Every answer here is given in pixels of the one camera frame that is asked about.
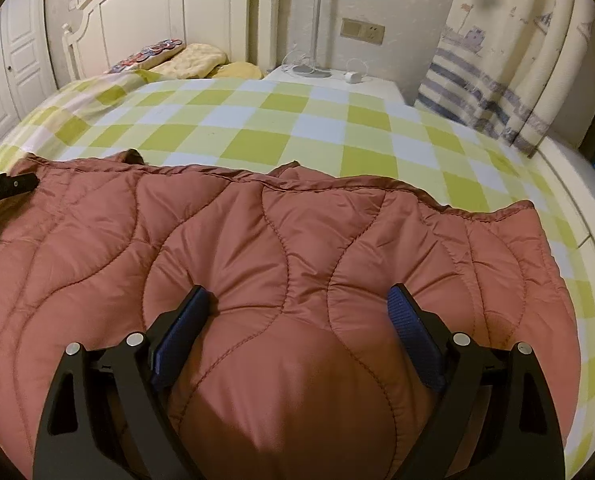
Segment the red-brown quilted jacket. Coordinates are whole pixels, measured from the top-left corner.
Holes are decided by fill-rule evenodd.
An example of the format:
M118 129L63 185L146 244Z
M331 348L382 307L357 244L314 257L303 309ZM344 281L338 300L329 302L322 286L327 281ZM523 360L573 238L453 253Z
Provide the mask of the red-brown quilted jacket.
M387 479L427 422L386 310L401 283L478 344L530 344L560 428L574 307L534 205L468 212L389 178L153 167L136 151L20 159L0 203L0 443L24 474L65 347L112 347L194 286L209 320L167 413L209 479Z

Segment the white wardrobe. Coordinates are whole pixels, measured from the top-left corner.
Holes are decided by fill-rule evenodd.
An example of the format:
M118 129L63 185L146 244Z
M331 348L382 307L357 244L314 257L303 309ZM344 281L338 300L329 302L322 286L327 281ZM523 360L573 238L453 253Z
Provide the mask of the white wardrobe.
M0 141L56 92L44 0L0 6Z

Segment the patterned multicolour pillow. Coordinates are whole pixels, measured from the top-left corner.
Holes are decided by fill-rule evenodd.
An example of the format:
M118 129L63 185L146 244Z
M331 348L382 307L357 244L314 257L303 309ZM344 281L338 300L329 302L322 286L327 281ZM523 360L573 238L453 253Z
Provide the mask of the patterned multicolour pillow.
M180 39L164 39L142 48L140 51L130 54L128 58L120 60L108 71L108 74L119 74L128 70L149 70L157 65L168 61L180 53L186 44Z

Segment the yellow pillow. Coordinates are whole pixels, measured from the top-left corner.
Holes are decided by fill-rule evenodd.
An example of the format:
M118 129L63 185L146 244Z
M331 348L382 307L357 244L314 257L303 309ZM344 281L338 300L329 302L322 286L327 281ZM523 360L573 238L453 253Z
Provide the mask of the yellow pillow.
M262 80L265 75L255 64L230 62L227 54L209 44L189 44L151 72L176 79L236 78Z

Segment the green white checkered bed sheet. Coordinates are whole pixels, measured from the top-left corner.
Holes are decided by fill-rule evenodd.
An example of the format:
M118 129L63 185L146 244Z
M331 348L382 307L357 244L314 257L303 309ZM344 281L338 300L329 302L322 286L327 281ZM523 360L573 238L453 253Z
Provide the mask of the green white checkered bed sheet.
M532 202L571 294L582 350L567 472L590 459L595 260L582 216L543 155L525 156L468 127L360 93L271 80L162 79L141 70L75 81L47 98L0 141L0 172L28 153L69 160L126 148L155 166L265 172L300 162L334 177L376 174L471 211Z

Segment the white wooden headboard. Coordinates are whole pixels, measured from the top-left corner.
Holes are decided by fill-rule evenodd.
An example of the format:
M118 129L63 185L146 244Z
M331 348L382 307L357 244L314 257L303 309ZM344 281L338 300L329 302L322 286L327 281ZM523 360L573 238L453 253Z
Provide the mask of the white wooden headboard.
M84 0L77 30L63 26L71 80L100 75L148 44L210 44L265 74L278 64L280 0Z

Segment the white nightstand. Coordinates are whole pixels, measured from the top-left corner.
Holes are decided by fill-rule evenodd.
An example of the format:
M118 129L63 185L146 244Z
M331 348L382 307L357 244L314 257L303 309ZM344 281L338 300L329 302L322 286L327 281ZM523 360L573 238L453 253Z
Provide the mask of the white nightstand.
M375 78L372 76L363 76L359 82L351 84L346 81L343 70L332 70L331 76L327 78L311 78L294 73L294 70L288 67L277 67L270 72L265 80L276 82L294 82L294 84L312 84L313 86L344 90L365 94L366 96L375 96L385 101L406 103L401 90L398 89L395 82Z

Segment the cream nautical print curtain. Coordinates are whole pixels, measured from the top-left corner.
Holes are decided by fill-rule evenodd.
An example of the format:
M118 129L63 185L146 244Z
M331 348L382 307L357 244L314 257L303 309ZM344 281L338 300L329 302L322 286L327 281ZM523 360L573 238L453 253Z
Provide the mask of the cream nautical print curtain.
M416 106L531 154L595 117L593 0L454 0Z

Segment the wall socket plate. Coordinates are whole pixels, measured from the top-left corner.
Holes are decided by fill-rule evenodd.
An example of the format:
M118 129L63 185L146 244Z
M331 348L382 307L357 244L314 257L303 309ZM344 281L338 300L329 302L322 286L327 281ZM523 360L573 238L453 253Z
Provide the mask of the wall socket plate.
M385 27L369 22L352 20L351 18L343 18L340 35L344 38L381 46L384 40Z

